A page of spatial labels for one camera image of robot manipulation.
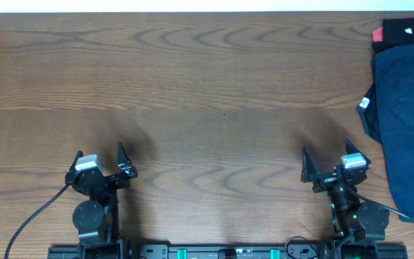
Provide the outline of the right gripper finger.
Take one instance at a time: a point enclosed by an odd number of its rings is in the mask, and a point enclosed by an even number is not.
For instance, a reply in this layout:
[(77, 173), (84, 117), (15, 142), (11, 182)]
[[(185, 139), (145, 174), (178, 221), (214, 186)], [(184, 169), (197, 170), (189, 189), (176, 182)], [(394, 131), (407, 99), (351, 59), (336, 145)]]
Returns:
[(345, 139), (345, 148), (346, 148), (346, 154), (347, 155), (353, 155), (353, 154), (359, 154), (363, 157), (363, 159), (366, 161), (366, 165), (371, 164), (371, 160), (364, 155), (353, 143), (350, 139)]
[(303, 154), (303, 166), (302, 166), (300, 181), (302, 183), (313, 182), (318, 177), (316, 167), (306, 147), (303, 147), (302, 154)]

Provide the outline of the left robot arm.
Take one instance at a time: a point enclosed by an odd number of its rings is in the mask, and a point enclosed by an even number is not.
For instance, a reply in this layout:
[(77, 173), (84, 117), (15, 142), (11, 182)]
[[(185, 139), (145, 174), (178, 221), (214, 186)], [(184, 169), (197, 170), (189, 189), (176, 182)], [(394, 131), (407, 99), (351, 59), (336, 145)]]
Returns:
[(138, 176), (122, 142), (117, 145), (119, 172), (104, 175), (97, 155), (78, 151), (65, 175), (65, 183), (88, 197), (73, 212), (73, 224), (78, 230), (80, 258), (130, 258), (132, 250), (126, 238), (119, 234), (118, 190), (128, 188)]

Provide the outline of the navy blue shorts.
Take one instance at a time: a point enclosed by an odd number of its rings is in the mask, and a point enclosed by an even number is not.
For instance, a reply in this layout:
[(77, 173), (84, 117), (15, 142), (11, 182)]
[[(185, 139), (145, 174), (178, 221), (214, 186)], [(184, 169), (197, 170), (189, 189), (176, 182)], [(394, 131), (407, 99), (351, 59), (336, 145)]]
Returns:
[(414, 219), (414, 44), (376, 54), (374, 84), (390, 192)]

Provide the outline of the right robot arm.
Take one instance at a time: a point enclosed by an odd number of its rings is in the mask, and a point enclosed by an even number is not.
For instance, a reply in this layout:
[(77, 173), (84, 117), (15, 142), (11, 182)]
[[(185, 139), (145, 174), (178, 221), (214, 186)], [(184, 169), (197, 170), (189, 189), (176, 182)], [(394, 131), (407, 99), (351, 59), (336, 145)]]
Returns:
[(367, 179), (371, 164), (350, 140), (346, 154), (328, 173), (319, 173), (307, 148), (302, 149), (300, 181), (312, 183), (313, 192), (326, 192), (331, 200), (332, 225), (339, 236), (321, 245), (319, 258), (378, 258), (376, 244), (385, 239), (390, 213), (359, 197), (356, 185)]

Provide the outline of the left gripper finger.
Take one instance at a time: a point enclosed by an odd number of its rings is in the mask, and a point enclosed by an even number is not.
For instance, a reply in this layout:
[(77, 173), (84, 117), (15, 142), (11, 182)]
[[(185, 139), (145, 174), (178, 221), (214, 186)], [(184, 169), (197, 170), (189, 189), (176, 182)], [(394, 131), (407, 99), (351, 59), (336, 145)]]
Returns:
[(83, 157), (83, 152), (81, 150), (79, 150), (77, 152), (76, 156), (75, 156), (75, 159), (74, 159), (72, 165), (70, 166), (70, 168), (68, 170), (69, 172), (75, 172), (76, 171), (75, 166), (78, 162), (78, 159), (81, 158), (81, 157)]
[(136, 178), (138, 176), (137, 169), (127, 156), (121, 141), (118, 141), (117, 150), (118, 167), (128, 178)]

